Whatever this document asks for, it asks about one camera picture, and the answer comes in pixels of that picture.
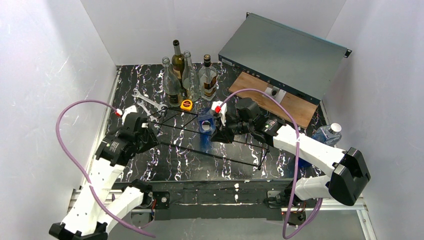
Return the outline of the blue square bottle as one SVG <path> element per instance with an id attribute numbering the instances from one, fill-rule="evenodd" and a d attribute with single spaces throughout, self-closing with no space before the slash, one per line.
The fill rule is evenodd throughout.
<path id="1" fill-rule="evenodd" d="M 342 138 L 342 127 L 338 123 L 321 126 L 312 137 L 301 137 L 298 167 L 307 168 L 319 159 L 326 150 L 334 147 Z"/>
<path id="2" fill-rule="evenodd" d="M 210 107 L 200 109 L 197 116 L 198 130 L 200 132 L 200 147 L 204 152 L 212 148 L 210 138 L 216 129 L 213 111 Z"/>

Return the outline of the black wire wine rack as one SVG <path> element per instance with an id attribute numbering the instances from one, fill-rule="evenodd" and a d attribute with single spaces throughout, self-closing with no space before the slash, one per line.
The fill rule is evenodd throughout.
<path id="1" fill-rule="evenodd" d="M 141 105 L 140 102 L 139 102 L 139 106 L 142 107 L 142 109 L 144 110 L 144 113 L 147 115 L 148 118 L 150 118 L 150 121 L 153 124 L 197 134 L 200 137 L 199 143 L 202 147 L 210 147 L 210 148 L 212 147 L 212 141 L 211 141 L 212 136 L 210 134 L 207 134 L 205 132 L 200 132 L 200 131 L 194 131 L 194 130 L 190 130 L 190 129 L 186 128 L 186 125 L 190 124 L 192 121 L 194 121 L 198 118 L 199 115 L 197 113 L 181 110 L 181 109 L 175 108 L 175 107 L 168 108 L 166 106 L 164 106 L 162 109 L 159 109 L 156 112 L 150 113 L 150 111 L 147 108 L 144 109 L 144 107 Z M 172 125 L 166 124 L 167 121 L 175 118 L 177 115 L 179 115 L 179 113 L 193 115 L 193 118 L 189 122 L 185 123 L 182 127 L 177 127 L 177 126 L 172 126 Z M 263 146 L 247 143 L 246 141 L 242 142 L 242 141 L 234 140 L 232 143 L 238 143 L 238 144 L 242 144 L 242 145 L 261 149 L 260 160 L 259 160 L 258 164 L 256 164 L 256 163 L 249 163 L 249 162 L 245 162 L 245 161 L 241 161 L 241 160 L 235 160 L 235 159 L 227 158 L 227 157 L 224 157 L 224 156 L 218 156 L 218 155 L 215 155 L 215 154 L 208 153 L 207 150 L 196 150 L 196 149 L 193 149 L 193 148 L 187 148 L 187 147 L 184 147 L 182 145 L 176 145 L 176 144 L 167 143 L 167 142 L 164 142 L 164 141 L 160 141 L 159 143 L 161 145 L 165 145 L 165 146 L 168 146 L 168 147 L 187 150 L 187 151 L 195 152 L 195 153 L 198 153 L 198 154 L 202 154 L 204 156 L 213 157 L 213 158 L 216 158 L 216 159 L 221 159 L 221 160 L 226 160 L 226 161 L 230 161 L 230 162 L 234 162 L 234 163 L 239 163 L 239 164 L 243 164 L 243 165 L 256 167 L 257 170 L 262 169 L 262 164 L 265 161 L 267 154 L 270 152 L 270 149 L 269 149 L 268 146 L 263 147 Z"/>

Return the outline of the clear bottle with dark label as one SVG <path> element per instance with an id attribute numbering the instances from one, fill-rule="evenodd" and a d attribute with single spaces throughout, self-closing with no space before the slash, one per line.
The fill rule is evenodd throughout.
<path id="1" fill-rule="evenodd" d="M 165 56 L 162 58 L 162 65 L 164 70 L 162 84 L 169 105 L 174 108 L 180 107 L 183 100 L 180 81 L 174 74 L 171 61 L 168 57 Z"/>

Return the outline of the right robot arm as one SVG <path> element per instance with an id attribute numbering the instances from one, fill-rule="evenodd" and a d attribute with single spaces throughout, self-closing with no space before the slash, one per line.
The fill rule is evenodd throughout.
<path id="1" fill-rule="evenodd" d="M 324 172 L 323 176 L 302 177 L 296 185 L 289 184 L 284 193 L 294 191 L 293 201 L 333 198 L 346 206 L 353 206 L 371 179 L 362 152 L 325 145 L 305 134 L 296 135 L 295 128 L 279 117 L 266 116 L 251 98 L 243 98 L 228 112 L 227 105 L 214 101 L 211 107 L 215 131 L 211 141 L 230 144 L 236 135 L 251 134 L 254 139 L 270 147 L 295 154 Z"/>

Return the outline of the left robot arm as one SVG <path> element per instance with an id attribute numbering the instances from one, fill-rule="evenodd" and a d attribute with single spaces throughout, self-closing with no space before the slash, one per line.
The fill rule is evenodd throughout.
<path id="1" fill-rule="evenodd" d="M 134 180 L 122 194 L 102 209 L 118 176 L 129 160 L 159 144 L 150 120 L 131 112 L 123 126 L 105 135 L 95 153 L 95 161 L 86 183 L 71 210 L 61 222 L 53 223 L 48 233 L 59 240 L 106 240 L 111 230 L 132 209 L 147 199 L 152 187 Z"/>

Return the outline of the square whisky bottle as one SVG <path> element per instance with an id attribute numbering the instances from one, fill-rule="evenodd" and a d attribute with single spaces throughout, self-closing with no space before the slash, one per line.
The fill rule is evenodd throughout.
<path id="1" fill-rule="evenodd" d="M 218 71 L 212 66 L 211 56 L 205 54 L 203 66 L 198 71 L 201 97 L 206 101 L 212 101 L 216 96 Z"/>

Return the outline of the tall clear glass bottle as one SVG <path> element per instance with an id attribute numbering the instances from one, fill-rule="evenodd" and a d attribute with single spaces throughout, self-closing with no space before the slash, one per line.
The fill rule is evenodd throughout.
<path id="1" fill-rule="evenodd" d="M 184 70 L 182 74 L 182 84 L 187 93 L 187 98 L 196 102 L 201 97 L 200 80 L 194 68 L 191 58 L 191 52 L 183 52 Z"/>

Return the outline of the dark green wine bottle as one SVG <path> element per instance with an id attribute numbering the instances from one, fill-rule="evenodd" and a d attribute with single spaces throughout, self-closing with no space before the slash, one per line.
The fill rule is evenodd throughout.
<path id="1" fill-rule="evenodd" d="M 185 67 L 184 56 L 180 49 L 180 42 L 177 39 L 175 39 L 173 40 L 172 44 L 174 48 L 174 55 L 172 56 L 172 59 L 171 59 L 173 72 L 181 84 L 182 93 L 185 95 L 186 89 L 183 86 L 183 79 L 182 79 L 184 67 Z"/>

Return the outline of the grey rack server unit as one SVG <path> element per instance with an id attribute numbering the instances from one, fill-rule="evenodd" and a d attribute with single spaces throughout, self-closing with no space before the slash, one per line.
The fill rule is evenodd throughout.
<path id="1" fill-rule="evenodd" d="M 318 105 L 351 49 L 255 13 L 218 53 L 219 61 Z"/>

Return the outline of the silver open-end wrench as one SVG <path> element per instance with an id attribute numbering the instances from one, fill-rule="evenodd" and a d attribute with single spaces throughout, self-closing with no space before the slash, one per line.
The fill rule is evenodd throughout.
<path id="1" fill-rule="evenodd" d="M 163 109 L 167 109 L 168 106 L 163 104 L 163 103 L 157 103 L 154 100 L 149 99 L 148 97 L 145 97 L 143 94 L 141 94 L 137 89 L 133 90 L 133 97 L 141 99 L 147 103 L 149 103 L 150 105 L 156 107 L 156 109 L 158 111 L 163 110 Z"/>

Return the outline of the yellow tape measure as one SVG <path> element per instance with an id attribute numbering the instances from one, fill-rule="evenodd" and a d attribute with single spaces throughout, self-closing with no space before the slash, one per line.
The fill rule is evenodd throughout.
<path id="1" fill-rule="evenodd" d="M 193 102 L 190 99 L 185 99 L 181 102 L 180 109 L 183 111 L 190 112 L 193 109 Z"/>

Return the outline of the wooden board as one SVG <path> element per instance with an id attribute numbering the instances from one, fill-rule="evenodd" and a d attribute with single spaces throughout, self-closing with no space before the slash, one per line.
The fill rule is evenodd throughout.
<path id="1" fill-rule="evenodd" d="M 268 87 L 268 83 L 253 77 L 245 72 L 242 72 L 234 83 L 229 87 L 229 91 L 231 93 L 236 92 L 242 89 L 257 89 L 259 91 L 265 92 Z M 287 114 L 281 110 L 272 100 L 264 96 L 263 94 L 255 91 L 244 91 L 236 94 L 241 98 L 251 98 L 253 101 L 257 102 L 257 104 L 287 121 L 291 119 L 287 116 Z M 286 93 L 282 100 L 280 101 L 280 105 L 288 111 L 288 113 L 293 117 L 296 124 L 299 127 L 307 128 L 313 115 L 317 109 L 317 105 L 310 103 L 306 100 L 301 99 L 291 93 Z"/>

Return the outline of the metal bracket on board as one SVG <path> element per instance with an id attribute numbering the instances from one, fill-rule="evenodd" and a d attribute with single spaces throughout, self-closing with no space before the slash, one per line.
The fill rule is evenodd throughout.
<path id="1" fill-rule="evenodd" d="M 279 104 L 281 104 L 281 102 L 283 101 L 283 98 L 285 97 L 287 93 L 285 90 L 282 90 L 278 88 L 277 86 L 273 86 L 271 84 L 268 84 L 266 86 L 266 89 L 264 92 L 270 97 L 272 97 Z"/>

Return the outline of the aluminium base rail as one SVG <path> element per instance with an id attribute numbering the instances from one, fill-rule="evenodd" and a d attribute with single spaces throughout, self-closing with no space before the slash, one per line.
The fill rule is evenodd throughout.
<path id="1" fill-rule="evenodd" d="M 77 198 L 80 195 L 80 190 L 73 192 L 68 212 L 74 206 Z M 180 189 L 165 189 L 159 191 L 153 191 L 152 193 L 145 193 L 147 200 L 146 203 L 142 203 L 142 206 L 147 206 L 151 201 L 156 199 L 156 205 L 154 209 L 168 209 L 169 207 L 175 206 L 256 206 L 263 205 L 265 198 L 275 197 L 280 191 L 277 190 L 266 190 L 265 188 L 253 187 L 253 188 L 239 188 L 227 187 L 218 189 L 189 189 L 188 187 L 182 187 Z M 120 189 L 112 189 L 107 195 L 104 205 L 107 206 L 112 202 L 112 195 L 115 195 L 116 199 L 122 195 L 123 191 Z M 324 210 L 339 210 L 339 209 L 354 209 L 354 210 L 366 210 L 366 204 L 364 199 L 360 197 L 353 206 L 343 205 L 340 202 L 325 198 L 321 207 Z"/>

